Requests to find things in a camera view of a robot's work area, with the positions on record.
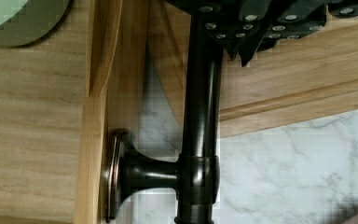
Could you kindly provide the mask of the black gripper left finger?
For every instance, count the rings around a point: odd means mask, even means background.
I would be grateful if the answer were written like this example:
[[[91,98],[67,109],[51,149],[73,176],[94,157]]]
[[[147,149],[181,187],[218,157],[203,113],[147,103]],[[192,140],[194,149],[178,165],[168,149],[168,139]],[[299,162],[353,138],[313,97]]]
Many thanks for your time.
[[[196,16],[211,38],[231,60],[240,55],[251,60],[262,38],[257,35],[263,19],[263,0],[167,0],[171,5]]]

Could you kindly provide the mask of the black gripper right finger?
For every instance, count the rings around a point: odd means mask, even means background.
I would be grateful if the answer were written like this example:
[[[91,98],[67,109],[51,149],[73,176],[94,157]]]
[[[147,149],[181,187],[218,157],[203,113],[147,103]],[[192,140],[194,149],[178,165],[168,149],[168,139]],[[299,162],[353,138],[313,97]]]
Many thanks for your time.
[[[239,17],[255,28],[239,54],[245,66],[258,51],[281,39],[299,39],[321,31],[327,13],[340,19],[358,17],[358,0],[240,0]]]

